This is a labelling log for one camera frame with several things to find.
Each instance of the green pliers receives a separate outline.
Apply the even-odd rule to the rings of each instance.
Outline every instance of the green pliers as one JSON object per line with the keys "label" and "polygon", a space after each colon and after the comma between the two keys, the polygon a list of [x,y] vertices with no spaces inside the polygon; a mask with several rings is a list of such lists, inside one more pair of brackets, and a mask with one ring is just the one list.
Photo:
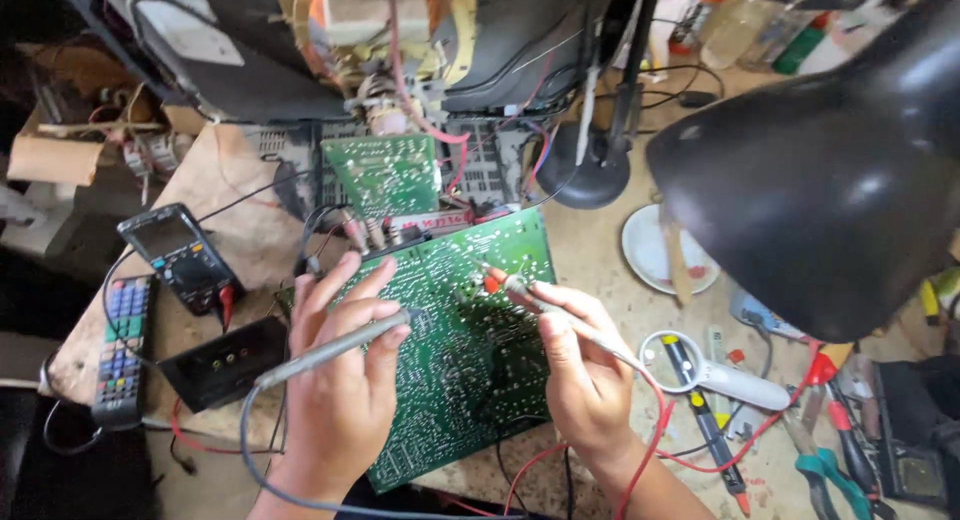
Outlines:
{"label": "green pliers", "polygon": [[800,419],[792,409],[783,415],[783,421],[786,424],[787,433],[790,434],[799,451],[797,461],[793,465],[806,477],[810,485],[810,502],[817,513],[817,518],[840,520],[827,490],[829,480],[846,498],[857,520],[871,520],[873,514],[870,501],[863,490],[840,471],[834,451],[817,447],[813,437],[800,424]]}

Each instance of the lamp base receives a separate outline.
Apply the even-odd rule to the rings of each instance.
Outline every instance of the lamp base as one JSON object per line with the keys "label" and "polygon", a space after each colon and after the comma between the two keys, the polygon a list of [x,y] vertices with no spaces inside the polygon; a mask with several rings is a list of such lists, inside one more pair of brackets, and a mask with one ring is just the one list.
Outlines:
{"label": "lamp base", "polygon": [[586,156],[571,179],[579,134],[577,122],[559,125],[550,154],[536,172],[536,183],[547,195],[557,192],[554,200],[564,207],[581,210],[606,207],[620,197],[630,180],[629,149],[611,150],[606,134],[590,128]]}

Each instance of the wooden table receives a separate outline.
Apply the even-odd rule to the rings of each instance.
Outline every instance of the wooden table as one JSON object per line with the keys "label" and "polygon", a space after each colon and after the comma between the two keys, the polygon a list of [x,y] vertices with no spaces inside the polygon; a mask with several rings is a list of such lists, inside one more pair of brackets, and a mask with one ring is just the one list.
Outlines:
{"label": "wooden table", "polygon": [[[672,76],[659,89],[676,90],[689,79],[687,75]],[[726,72],[727,94],[737,94],[769,78],[758,78],[738,72]],[[701,76],[694,89],[714,90],[715,84]],[[609,102],[598,107],[597,120],[602,124],[609,118]],[[687,114],[687,111],[668,104],[644,113],[644,128],[662,128]],[[643,158],[645,141],[640,140],[630,154],[632,174],[626,192],[609,207],[594,211],[562,208],[556,203],[543,207],[554,267],[559,283],[582,289],[600,299],[617,322],[621,333],[635,348],[653,330],[676,329],[703,341],[710,325],[719,325],[725,332],[728,349],[742,349],[747,358],[744,364],[757,370],[765,356],[765,345],[752,330],[740,325],[728,314],[728,292],[732,282],[722,276],[714,286],[694,297],[693,302],[679,309],[671,297],[654,292],[630,270],[620,251],[620,230],[636,209],[650,202],[654,189]],[[197,143],[176,171],[158,200],[158,205],[183,202],[195,214],[204,215],[238,197],[269,183],[274,167],[262,163],[249,150],[241,131],[230,126],[207,126]],[[269,201],[269,192],[262,196]],[[282,281],[289,282],[297,252],[302,224],[283,211],[245,202],[210,219],[204,226],[216,232],[214,243],[223,258],[250,289],[250,295],[237,308],[234,326],[240,326],[266,313],[271,305],[271,292]],[[345,248],[335,240],[334,247],[324,252],[334,259]],[[146,274],[150,268],[138,256],[121,265],[117,277]],[[216,337],[218,324],[213,318],[196,319],[189,315],[166,290],[161,290],[155,311],[157,313],[152,356],[162,358],[179,353],[201,342]],[[917,359],[939,353],[942,339],[924,324],[922,311],[916,303],[908,305],[902,315],[909,334],[894,327],[886,338],[871,338],[863,343],[864,352],[877,360]],[[99,296],[90,305],[77,327],[67,338],[52,366],[54,384],[58,390],[79,402],[90,403],[93,397],[95,369],[105,318]],[[770,379],[779,383],[797,383],[807,364],[807,348],[774,339],[774,364]],[[149,379],[148,416],[166,421],[176,395],[164,379]],[[279,397],[262,395],[251,415],[250,440],[265,445],[269,441],[279,409]],[[638,381],[634,386],[633,410],[630,423],[641,435],[649,435],[656,412],[653,395],[647,385]],[[190,415],[186,411],[180,420],[186,428],[203,433],[236,439],[239,405],[234,403]],[[836,432],[821,417],[815,431],[821,446],[835,447]],[[686,449],[702,443],[689,409],[680,403],[674,412],[661,447],[669,451]],[[535,453],[557,443],[552,425],[544,425],[507,440],[503,444],[507,469],[516,470]],[[736,451],[738,445],[731,448]],[[803,477],[793,468],[796,450],[781,425],[774,425],[758,440],[754,451],[748,452],[740,463],[740,471],[749,484],[754,520],[779,518],[811,518],[810,497]],[[692,454],[690,460],[710,466],[707,452]],[[692,488],[706,505],[720,518],[741,518],[737,503],[731,498],[718,475],[703,474],[671,464],[671,469]],[[592,476],[573,455],[576,495],[576,516],[604,518],[611,515],[610,507],[600,494]],[[502,502],[508,485],[501,476],[493,449],[442,467],[419,477],[416,483],[488,501]],[[567,483],[562,457],[554,455],[534,465],[518,486],[527,506],[556,517],[566,513]],[[834,497],[840,514],[852,518],[851,511],[839,496]],[[908,503],[891,501],[904,518],[942,518]]]}

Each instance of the magnifying glass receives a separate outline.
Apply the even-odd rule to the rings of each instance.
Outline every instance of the magnifying glass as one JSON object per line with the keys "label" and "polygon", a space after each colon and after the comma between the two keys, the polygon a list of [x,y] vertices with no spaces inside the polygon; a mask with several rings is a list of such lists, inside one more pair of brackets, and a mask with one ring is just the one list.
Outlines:
{"label": "magnifying glass", "polygon": [[700,386],[757,407],[780,411],[790,404],[783,387],[757,376],[710,362],[689,336],[659,330],[647,336],[636,354],[664,392],[683,394]]}

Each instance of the green circuit board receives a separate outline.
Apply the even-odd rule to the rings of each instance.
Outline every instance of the green circuit board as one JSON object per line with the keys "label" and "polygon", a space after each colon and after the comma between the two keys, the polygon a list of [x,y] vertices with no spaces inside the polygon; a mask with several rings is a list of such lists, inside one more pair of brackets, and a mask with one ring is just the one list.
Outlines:
{"label": "green circuit board", "polygon": [[325,139],[321,146],[343,192],[365,218],[440,209],[433,137],[395,135]]}
{"label": "green circuit board", "polygon": [[[397,271],[381,298],[424,315],[400,347],[396,415],[367,471],[385,492],[549,417],[549,369],[534,317],[503,291],[488,295],[480,266],[554,282],[540,212],[528,208],[392,254]],[[344,292],[380,259],[364,263]]]}

